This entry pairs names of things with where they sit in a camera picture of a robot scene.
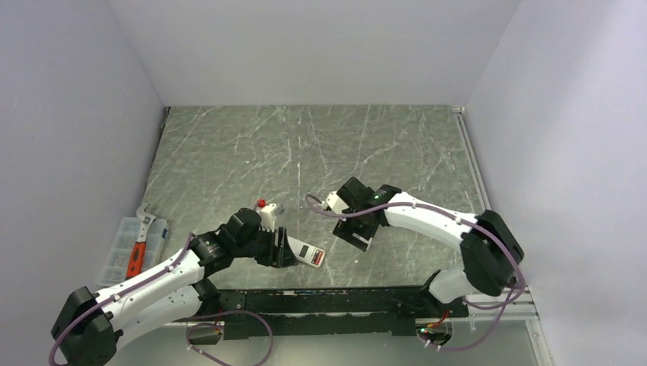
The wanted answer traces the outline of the red white remote control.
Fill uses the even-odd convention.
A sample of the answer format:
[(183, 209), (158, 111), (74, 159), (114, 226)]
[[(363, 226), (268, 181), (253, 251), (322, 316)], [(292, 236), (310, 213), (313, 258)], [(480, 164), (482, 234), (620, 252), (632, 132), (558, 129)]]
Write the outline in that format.
[(323, 249), (291, 236), (288, 237), (288, 244), (300, 263), (315, 268), (319, 268), (323, 264), (326, 257), (326, 252)]

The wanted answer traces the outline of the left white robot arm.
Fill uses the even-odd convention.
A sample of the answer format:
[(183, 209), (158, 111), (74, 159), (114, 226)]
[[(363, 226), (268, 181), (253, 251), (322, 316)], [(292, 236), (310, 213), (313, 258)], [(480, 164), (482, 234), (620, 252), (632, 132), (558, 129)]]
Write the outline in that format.
[(272, 211), (242, 208), (217, 229), (188, 235), (169, 259), (119, 284), (74, 290), (50, 333), (48, 362), (62, 353), (67, 365), (104, 365), (136, 338), (177, 319), (213, 318), (219, 292), (210, 276), (236, 258), (270, 268), (296, 265), (284, 227)]

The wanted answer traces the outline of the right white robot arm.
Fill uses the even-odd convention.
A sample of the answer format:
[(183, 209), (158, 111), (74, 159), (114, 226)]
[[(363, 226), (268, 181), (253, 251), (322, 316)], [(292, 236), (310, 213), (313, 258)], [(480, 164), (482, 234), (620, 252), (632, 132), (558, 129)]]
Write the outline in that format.
[(474, 292), (501, 295), (518, 280), (524, 254), (502, 217), (443, 209), (391, 185), (374, 190), (357, 178), (329, 193), (321, 207), (340, 215), (334, 235), (365, 251), (377, 229), (396, 227), (435, 239), (460, 254), (451, 268), (434, 272), (425, 282), (420, 305), (439, 316), (450, 302)]

